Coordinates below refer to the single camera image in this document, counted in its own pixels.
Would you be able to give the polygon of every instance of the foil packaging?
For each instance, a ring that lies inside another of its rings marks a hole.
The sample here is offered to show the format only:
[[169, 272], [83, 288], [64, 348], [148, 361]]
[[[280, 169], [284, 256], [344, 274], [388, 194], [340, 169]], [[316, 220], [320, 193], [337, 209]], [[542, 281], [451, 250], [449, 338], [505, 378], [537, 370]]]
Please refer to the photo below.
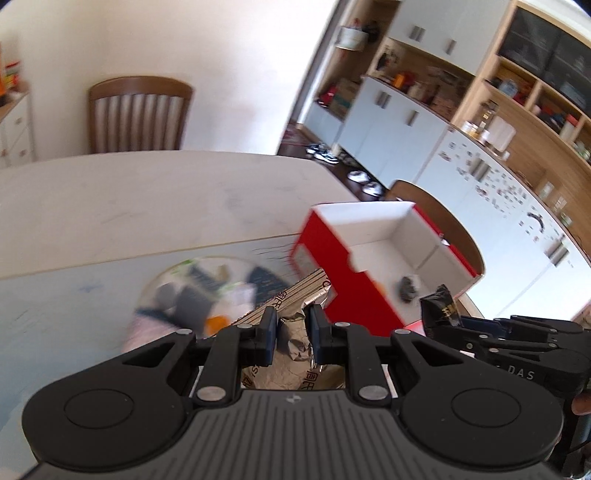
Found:
[[245, 368], [242, 371], [242, 384], [245, 388], [328, 390], [344, 386], [343, 367], [314, 364], [312, 346], [304, 322], [304, 308], [313, 303], [324, 306], [329, 294], [330, 281], [324, 270], [318, 269], [233, 324], [258, 324], [268, 306], [278, 312], [279, 325], [273, 364], [269, 367]]

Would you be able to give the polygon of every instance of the person's hand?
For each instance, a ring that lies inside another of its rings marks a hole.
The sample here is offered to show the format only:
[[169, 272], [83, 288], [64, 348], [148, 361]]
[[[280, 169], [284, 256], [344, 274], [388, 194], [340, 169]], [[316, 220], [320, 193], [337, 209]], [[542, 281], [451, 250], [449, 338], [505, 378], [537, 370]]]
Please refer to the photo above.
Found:
[[573, 399], [571, 409], [575, 415], [586, 415], [591, 413], [591, 391], [581, 392]]

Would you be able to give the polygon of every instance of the white wall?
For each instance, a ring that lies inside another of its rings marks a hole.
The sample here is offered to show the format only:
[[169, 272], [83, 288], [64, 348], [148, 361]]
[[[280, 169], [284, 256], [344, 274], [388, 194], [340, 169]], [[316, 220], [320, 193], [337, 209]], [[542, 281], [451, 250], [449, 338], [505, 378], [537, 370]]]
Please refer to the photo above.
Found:
[[336, 2], [106, 3], [108, 76], [161, 74], [195, 87], [184, 148], [275, 154]]
[[87, 152], [86, 91], [118, 75], [195, 87], [184, 148], [274, 154], [335, 0], [12, 0], [0, 41], [33, 92], [39, 159]]
[[86, 89], [106, 53], [99, 0], [12, 0], [0, 11], [5, 60], [22, 59], [31, 83], [37, 157], [87, 151]]

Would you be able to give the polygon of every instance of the white basket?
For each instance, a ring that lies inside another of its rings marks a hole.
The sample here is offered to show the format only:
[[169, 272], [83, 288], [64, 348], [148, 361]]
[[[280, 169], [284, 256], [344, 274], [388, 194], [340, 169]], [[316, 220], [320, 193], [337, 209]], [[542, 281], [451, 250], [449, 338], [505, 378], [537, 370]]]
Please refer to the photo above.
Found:
[[339, 39], [337, 40], [335, 47], [342, 48], [344, 50], [356, 50], [361, 51], [365, 48], [368, 35], [361, 30], [356, 30], [349, 27], [341, 27], [339, 32]]

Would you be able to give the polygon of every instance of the black snack package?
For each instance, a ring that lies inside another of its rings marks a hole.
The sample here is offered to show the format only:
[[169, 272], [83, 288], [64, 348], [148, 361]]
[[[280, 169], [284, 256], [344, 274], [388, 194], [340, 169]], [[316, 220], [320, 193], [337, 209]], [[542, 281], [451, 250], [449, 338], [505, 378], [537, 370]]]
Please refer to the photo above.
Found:
[[435, 293], [422, 297], [420, 301], [421, 319], [427, 336], [428, 331], [437, 325], [460, 326], [456, 303], [445, 285], [439, 285]]

